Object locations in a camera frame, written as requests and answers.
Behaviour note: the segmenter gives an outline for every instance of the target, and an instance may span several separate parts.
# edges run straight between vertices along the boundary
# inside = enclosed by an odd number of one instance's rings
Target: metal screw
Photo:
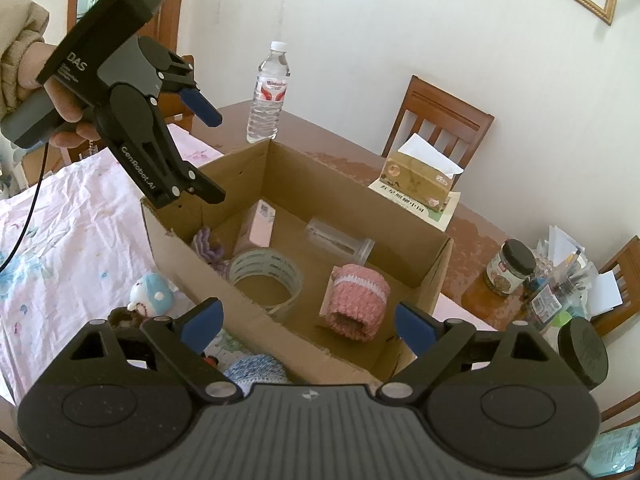
[[[380,388],[380,391],[389,399],[406,399],[414,392],[414,389],[404,383],[387,383]]]
[[[204,391],[209,397],[215,397],[216,399],[226,399],[236,393],[238,389],[233,383],[227,383],[226,381],[218,381],[209,384]]]

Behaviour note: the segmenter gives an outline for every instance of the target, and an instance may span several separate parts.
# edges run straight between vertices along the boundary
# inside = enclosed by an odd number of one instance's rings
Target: person's arm
[[[27,49],[43,42],[49,13],[29,0],[0,0],[0,119],[20,104],[18,67]]]

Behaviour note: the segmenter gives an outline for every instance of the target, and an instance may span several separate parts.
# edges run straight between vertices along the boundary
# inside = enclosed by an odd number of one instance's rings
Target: black jar lid
[[[509,238],[502,246],[507,263],[524,276],[529,276],[536,270],[536,259],[525,244],[519,240]]]
[[[607,348],[594,326],[583,317],[574,317],[560,329],[558,353],[588,389],[593,390],[607,378]]]

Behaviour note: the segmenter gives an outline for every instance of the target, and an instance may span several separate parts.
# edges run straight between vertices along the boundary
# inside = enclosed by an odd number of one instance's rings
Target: white bottle cap
[[[284,41],[271,41],[271,50],[276,52],[286,52],[287,44]]]

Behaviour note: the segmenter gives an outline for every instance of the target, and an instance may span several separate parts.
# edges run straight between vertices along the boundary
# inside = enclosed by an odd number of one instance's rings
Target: pink knitted item
[[[371,341],[385,317],[389,284],[379,272],[356,264],[334,270],[333,277],[327,325],[349,339]]]

